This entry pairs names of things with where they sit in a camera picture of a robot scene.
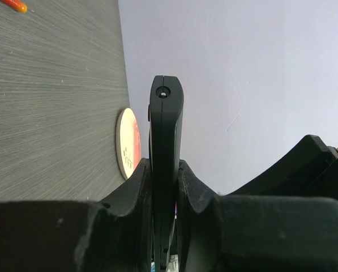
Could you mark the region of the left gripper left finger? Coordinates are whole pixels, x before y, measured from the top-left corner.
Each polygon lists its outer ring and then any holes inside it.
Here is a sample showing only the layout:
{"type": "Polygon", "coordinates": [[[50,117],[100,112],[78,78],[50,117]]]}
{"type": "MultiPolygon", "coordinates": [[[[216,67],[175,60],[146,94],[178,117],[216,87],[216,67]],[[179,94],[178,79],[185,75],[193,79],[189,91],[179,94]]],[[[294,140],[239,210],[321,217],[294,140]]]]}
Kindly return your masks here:
{"type": "Polygon", "coordinates": [[[96,201],[0,202],[0,271],[150,271],[151,170],[96,201]]]}

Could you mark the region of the black remote control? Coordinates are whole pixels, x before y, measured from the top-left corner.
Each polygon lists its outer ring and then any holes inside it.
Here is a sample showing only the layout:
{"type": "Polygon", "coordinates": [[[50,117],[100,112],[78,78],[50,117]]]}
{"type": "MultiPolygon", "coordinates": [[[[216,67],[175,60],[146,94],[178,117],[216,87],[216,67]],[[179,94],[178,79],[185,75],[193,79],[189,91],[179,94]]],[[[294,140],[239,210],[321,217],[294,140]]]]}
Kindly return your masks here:
{"type": "Polygon", "coordinates": [[[149,100],[149,158],[156,271],[167,270],[174,234],[183,102],[183,88],[177,77],[154,77],[149,100]]]}

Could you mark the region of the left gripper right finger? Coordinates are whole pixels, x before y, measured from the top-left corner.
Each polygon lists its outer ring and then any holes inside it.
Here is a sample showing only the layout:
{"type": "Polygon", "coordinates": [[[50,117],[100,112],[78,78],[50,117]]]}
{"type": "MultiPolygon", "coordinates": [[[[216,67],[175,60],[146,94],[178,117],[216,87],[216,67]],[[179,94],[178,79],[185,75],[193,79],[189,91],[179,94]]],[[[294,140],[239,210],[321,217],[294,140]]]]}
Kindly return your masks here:
{"type": "Polygon", "coordinates": [[[180,271],[338,271],[338,201],[218,195],[185,161],[178,176],[180,271]]]}

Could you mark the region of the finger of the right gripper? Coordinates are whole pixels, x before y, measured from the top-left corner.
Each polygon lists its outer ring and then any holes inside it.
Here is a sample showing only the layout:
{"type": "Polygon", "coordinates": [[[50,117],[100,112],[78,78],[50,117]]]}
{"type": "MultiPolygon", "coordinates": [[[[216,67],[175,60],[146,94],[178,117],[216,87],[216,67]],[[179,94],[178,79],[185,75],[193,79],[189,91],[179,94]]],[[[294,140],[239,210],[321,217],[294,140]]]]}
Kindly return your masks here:
{"type": "Polygon", "coordinates": [[[306,135],[278,162],[233,194],[338,200],[338,150],[318,136],[306,135]]]}

